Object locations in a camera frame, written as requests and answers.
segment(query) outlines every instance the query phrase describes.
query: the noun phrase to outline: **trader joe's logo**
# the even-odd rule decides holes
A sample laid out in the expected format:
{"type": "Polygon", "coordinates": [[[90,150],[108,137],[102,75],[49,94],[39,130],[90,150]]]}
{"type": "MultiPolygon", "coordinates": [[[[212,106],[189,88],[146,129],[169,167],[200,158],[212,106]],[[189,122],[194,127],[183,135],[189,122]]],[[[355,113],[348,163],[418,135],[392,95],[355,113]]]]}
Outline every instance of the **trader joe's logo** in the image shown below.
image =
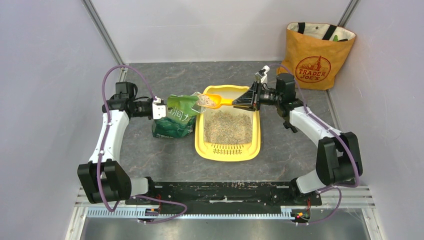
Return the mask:
{"type": "Polygon", "coordinates": [[[305,83],[317,83],[330,73],[331,64],[322,56],[310,56],[296,66],[296,78],[305,83]]]}

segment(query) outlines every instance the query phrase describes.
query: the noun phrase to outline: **white bag lining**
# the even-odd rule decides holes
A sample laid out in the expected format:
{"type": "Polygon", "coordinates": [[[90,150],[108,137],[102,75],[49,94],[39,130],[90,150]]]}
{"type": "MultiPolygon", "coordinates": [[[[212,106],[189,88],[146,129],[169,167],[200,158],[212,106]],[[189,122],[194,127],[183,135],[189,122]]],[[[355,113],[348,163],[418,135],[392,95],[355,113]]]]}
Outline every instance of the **white bag lining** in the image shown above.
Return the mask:
{"type": "MultiPolygon", "coordinates": [[[[310,36],[316,39],[323,39],[330,25],[327,23],[305,23],[305,30],[303,35],[310,36]]],[[[287,26],[288,30],[299,31],[299,24],[297,22],[292,22],[287,26]]],[[[330,41],[334,39],[334,36],[337,35],[338,40],[347,39],[351,40],[356,35],[355,33],[344,29],[343,27],[337,27],[334,33],[330,37],[330,41]]]]}

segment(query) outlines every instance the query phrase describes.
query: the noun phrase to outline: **yellow tray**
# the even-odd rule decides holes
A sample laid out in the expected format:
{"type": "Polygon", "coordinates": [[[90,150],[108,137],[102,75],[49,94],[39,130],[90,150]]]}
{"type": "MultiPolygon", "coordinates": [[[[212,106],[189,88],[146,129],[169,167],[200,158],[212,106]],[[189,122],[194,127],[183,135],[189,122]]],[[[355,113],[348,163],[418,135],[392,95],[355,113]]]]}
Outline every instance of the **yellow tray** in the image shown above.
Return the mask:
{"type": "MultiPolygon", "coordinates": [[[[236,85],[219,85],[208,86],[204,94],[219,94],[226,99],[236,99],[248,90],[248,86],[236,85]]],[[[205,159],[223,161],[223,162],[239,162],[251,160],[256,157],[261,149],[261,125],[259,121],[259,111],[246,111],[232,106],[221,106],[219,109],[208,108],[204,113],[200,114],[196,120],[194,146],[197,153],[205,159]],[[231,113],[248,114],[252,120],[252,141],[246,144],[212,144],[205,142],[204,139],[204,123],[205,119],[210,118],[214,112],[229,111],[231,113]]]]}

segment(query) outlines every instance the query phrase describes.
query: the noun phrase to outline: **orange scoop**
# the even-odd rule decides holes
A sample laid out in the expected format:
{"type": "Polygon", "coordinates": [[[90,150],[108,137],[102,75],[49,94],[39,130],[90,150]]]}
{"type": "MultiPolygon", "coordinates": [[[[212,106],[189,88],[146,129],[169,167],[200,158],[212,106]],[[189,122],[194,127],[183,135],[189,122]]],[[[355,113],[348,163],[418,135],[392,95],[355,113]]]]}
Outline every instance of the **orange scoop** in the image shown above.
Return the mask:
{"type": "Polygon", "coordinates": [[[203,93],[203,94],[208,96],[212,101],[216,103],[216,106],[204,106],[206,108],[219,109],[222,105],[225,105],[225,106],[233,105],[233,99],[222,98],[221,95],[218,95],[218,94],[211,94],[211,93],[203,93]]]}

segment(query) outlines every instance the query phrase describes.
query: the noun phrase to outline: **green item in bag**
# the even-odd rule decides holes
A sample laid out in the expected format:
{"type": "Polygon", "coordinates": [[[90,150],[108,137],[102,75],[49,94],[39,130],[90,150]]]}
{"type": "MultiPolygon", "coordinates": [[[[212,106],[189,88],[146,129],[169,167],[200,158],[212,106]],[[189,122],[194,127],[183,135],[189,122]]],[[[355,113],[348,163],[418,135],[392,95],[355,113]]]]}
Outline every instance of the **green item in bag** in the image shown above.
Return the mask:
{"type": "Polygon", "coordinates": [[[151,132],[155,138],[182,138],[193,132],[196,115],[199,112],[193,110],[197,96],[170,95],[166,102],[168,113],[166,117],[156,119],[151,126],[151,132]]]}

